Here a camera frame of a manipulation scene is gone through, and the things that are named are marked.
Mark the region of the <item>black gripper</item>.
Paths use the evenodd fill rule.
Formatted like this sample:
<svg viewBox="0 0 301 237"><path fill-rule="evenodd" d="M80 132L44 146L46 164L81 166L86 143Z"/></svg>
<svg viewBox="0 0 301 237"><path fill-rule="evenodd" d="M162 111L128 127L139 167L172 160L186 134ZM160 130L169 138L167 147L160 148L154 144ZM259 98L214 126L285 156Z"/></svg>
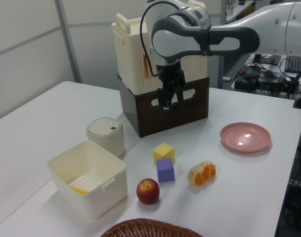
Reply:
<svg viewBox="0 0 301 237"><path fill-rule="evenodd" d="M171 109L171 93L168 91L166 86L168 83L176 83L174 93L176 94L179 102L184 101L183 91L185 87L185 76L181 68L181 62L176 61L172 64L161 66L156 65L157 76L162 82L162 88L157 89L158 104L159 106Z"/></svg>

